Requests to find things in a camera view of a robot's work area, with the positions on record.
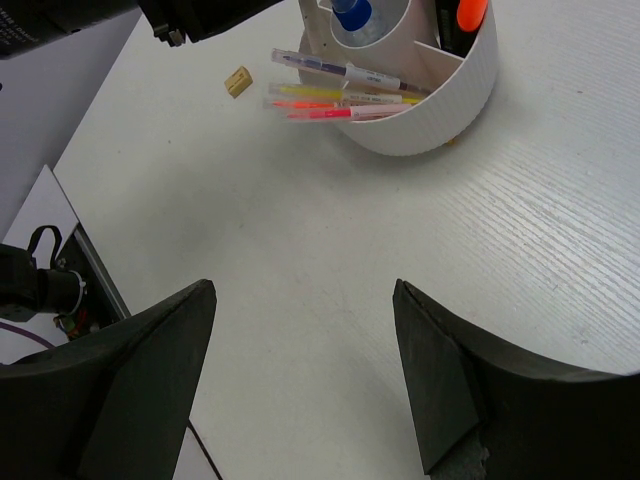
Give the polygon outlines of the slim orange-red highlighter pen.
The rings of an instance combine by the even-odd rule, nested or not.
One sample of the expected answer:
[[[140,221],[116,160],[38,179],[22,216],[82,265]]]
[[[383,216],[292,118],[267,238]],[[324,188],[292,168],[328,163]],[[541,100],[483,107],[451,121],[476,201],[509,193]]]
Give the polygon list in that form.
[[[340,102],[314,102],[314,101],[294,101],[294,100],[265,100],[263,106],[267,109],[285,110],[323,110],[349,107],[347,103]]]

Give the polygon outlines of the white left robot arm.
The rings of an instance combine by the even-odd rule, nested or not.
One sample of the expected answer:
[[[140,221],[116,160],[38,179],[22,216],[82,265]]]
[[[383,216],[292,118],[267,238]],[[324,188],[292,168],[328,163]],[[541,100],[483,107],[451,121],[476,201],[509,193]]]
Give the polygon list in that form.
[[[140,11],[171,47],[224,33],[277,0],[2,0],[1,58],[10,59],[107,20]]]

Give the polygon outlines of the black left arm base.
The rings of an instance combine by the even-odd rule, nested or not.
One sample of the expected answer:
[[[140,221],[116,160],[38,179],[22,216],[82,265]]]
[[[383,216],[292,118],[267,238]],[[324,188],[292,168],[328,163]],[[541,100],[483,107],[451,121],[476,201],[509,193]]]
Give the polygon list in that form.
[[[38,315],[51,315],[69,341],[130,316],[82,225],[67,240],[43,225],[25,248],[1,246],[1,329],[50,349],[52,341],[24,327]]]

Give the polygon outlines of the slim yellow highlighter pen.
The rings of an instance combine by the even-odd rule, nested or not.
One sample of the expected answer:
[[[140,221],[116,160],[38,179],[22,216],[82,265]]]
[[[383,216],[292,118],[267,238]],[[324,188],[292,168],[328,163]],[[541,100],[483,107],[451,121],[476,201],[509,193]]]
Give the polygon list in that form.
[[[394,93],[379,93],[349,89],[330,89],[304,84],[270,84],[270,94],[283,98],[352,104],[408,104],[416,105],[422,98]]]

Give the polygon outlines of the slim pink highlighter pen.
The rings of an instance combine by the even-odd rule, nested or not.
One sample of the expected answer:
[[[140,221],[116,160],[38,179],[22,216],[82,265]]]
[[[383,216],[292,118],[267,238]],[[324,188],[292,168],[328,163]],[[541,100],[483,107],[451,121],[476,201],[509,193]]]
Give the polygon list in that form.
[[[409,104],[352,105],[296,110],[287,113],[285,118],[301,122],[369,121],[387,118],[410,109]]]

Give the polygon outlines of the clear grey pen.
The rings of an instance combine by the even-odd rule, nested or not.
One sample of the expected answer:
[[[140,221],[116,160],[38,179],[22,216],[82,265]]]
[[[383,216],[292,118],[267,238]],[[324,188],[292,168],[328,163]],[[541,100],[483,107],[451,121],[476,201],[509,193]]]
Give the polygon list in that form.
[[[352,64],[335,64],[299,52],[273,49],[271,52],[271,60],[297,70],[329,75],[343,81],[377,87],[382,90],[410,92],[420,95],[428,95],[431,93],[431,90],[426,87],[404,82],[395,76],[357,67]]]

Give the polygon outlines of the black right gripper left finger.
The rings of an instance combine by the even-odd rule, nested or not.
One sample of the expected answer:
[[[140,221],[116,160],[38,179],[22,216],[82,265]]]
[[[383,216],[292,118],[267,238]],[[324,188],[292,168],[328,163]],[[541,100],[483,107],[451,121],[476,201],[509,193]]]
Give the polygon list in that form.
[[[4,479],[170,479],[206,357],[209,280],[1,368]]]

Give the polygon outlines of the small blue-capped clear bottle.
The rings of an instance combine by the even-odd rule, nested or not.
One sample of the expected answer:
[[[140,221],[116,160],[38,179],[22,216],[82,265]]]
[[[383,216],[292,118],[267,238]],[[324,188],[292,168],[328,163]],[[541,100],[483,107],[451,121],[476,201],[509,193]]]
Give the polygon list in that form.
[[[331,8],[339,24],[337,39],[348,47],[368,46],[387,32],[384,18],[368,0],[336,0]]]

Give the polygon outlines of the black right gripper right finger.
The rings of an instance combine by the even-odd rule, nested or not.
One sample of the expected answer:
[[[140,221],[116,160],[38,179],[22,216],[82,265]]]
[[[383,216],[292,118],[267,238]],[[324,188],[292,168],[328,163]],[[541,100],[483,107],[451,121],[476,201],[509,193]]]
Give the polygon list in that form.
[[[432,479],[635,479],[639,377],[533,353],[406,281],[397,343],[424,473]]]

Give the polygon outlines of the black highlighter orange cap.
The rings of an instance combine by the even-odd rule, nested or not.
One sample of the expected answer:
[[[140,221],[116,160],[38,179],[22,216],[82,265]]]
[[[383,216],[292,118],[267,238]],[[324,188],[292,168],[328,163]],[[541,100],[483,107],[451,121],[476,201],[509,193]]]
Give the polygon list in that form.
[[[435,4],[441,48],[465,57],[482,25],[489,1],[443,0]]]

